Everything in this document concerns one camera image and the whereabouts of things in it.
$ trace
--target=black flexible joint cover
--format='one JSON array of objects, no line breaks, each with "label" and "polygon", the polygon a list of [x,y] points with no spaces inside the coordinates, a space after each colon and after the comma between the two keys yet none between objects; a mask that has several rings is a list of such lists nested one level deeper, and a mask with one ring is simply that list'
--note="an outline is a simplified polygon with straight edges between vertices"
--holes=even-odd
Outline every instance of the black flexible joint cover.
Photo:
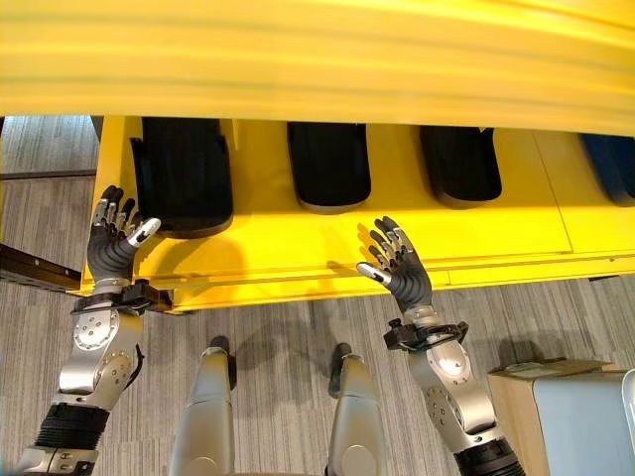
[{"label": "black flexible joint cover", "polygon": [[52,405],[42,422],[36,446],[95,449],[110,413],[95,407]]},{"label": "black flexible joint cover", "polygon": [[96,281],[104,278],[123,278],[132,280],[132,263],[137,249],[121,240],[110,242],[104,227],[93,227],[88,242],[88,267]]},{"label": "black flexible joint cover", "polygon": [[462,476],[524,476],[505,438],[473,446],[454,455]]}]

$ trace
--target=gray carpet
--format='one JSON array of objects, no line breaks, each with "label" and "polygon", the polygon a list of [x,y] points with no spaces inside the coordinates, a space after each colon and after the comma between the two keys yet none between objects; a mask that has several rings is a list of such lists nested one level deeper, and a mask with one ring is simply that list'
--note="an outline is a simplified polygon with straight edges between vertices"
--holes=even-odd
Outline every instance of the gray carpet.
[{"label": "gray carpet", "polygon": [[[7,144],[20,143],[14,135],[28,131],[29,137],[39,137],[42,130],[37,118],[5,122],[5,172],[41,170],[49,157],[46,141],[38,147],[28,141],[22,147]],[[81,130],[73,132],[72,142],[83,144],[79,154],[84,162],[64,164],[65,169],[94,167],[92,130]],[[2,242],[79,269],[92,180],[22,180],[2,183],[2,188]],[[73,301],[0,283],[0,454],[9,465],[33,442],[49,407],[70,349]],[[635,366],[635,277],[439,292],[436,306],[447,321],[470,324],[465,344],[482,382],[495,367],[541,357]],[[405,356],[383,345],[386,322],[398,315],[388,297],[179,317],[146,314],[146,365],[110,417],[94,474],[167,474],[198,355],[219,333],[237,349],[232,402],[238,471],[322,473],[335,407],[326,391],[329,354],[345,340],[366,358],[377,380],[389,474],[458,474],[428,421]]]}]

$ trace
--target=yellow panel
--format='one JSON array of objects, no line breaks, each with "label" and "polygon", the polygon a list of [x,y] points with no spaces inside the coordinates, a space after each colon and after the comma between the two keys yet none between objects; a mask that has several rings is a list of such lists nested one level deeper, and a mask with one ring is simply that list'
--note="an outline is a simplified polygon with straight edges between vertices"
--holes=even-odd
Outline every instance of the yellow panel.
[{"label": "yellow panel", "polygon": [[[111,183],[124,183],[129,192],[136,189],[128,138],[140,135],[140,122],[104,120],[95,200]],[[444,260],[571,250],[529,131],[495,133],[502,196],[481,207],[454,210],[438,203],[429,190],[417,128],[370,125],[371,196],[354,211],[324,216],[298,205],[285,123],[236,125],[232,135],[237,151],[230,159],[235,211],[231,227],[196,240],[154,238],[138,260],[138,277],[168,286],[351,275],[363,258],[358,235],[366,239],[363,227],[383,214],[408,230],[431,270],[443,268]]]},{"label": "yellow panel", "polygon": [[629,0],[4,2],[0,114],[632,134],[634,10]]},{"label": "yellow panel", "polygon": [[623,275],[635,273],[635,255],[589,260],[576,256],[571,257],[571,261],[452,270],[448,273],[451,287]]},{"label": "yellow panel", "polygon": [[635,207],[617,206],[604,194],[580,135],[534,134],[573,251],[635,250]]},{"label": "yellow panel", "polygon": [[[588,278],[635,273],[635,256],[558,261],[553,263],[477,267],[460,271],[431,272],[435,290],[474,286],[510,285],[534,281]],[[175,312],[261,304],[288,300],[350,298],[387,293],[367,278],[321,278],[312,280],[205,285],[179,288],[175,292]]]},{"label": "yellow panel", "polygon": [[[447,272],[431,272],[430,278],[435,288],[443,288],[449,284]],[[380,285],[360,276],[206,285],[176,289],[174,312],[290,300],[351,298],[385,293],[387,291]]]}]

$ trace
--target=robotic hand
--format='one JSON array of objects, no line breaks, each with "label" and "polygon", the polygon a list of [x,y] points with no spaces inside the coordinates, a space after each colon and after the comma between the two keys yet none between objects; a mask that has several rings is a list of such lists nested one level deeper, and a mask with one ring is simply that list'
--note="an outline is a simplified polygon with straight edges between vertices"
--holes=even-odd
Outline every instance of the robotic hand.
[{"label": "robotic hand", "polygon": [[444,324],[432,302],[432,284],[406,233],[392,219],[375,220],[370,236],[383,253],[369,251],[381,268],[359,263],[362,275],[377,281],[394,296],[404,321],[389,322],[384,335],[389,349],[408,352],[408,363],[424,392],[428,415],[454,454],[464,476],[524,475],[496,420],[487,394],[471,372],[461,342],[467,324]]},{"label": "robotic hand", "polygon": [[119,211],[122,197],[123,190],[111,185],[97,203],[87,253],[95,288],[72,312],[77,315],[72,352],[40,434],[18,463],[18,474],[91,474],[110,411],[141,370],[140,314],[166,296],[147,282],[131,286],[132,267],[137,250],[161,221],[140,223],[136,213],[129,222],[135,201],[128,199]]}]

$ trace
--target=white container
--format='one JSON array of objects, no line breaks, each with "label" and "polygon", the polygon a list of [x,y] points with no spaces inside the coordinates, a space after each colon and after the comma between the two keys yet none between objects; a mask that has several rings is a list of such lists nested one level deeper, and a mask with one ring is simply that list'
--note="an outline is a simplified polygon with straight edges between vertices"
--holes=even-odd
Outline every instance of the white container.
[{"label": "white container", "polygon": [[551,476],[635,475],[635,370],[540,379]]}]

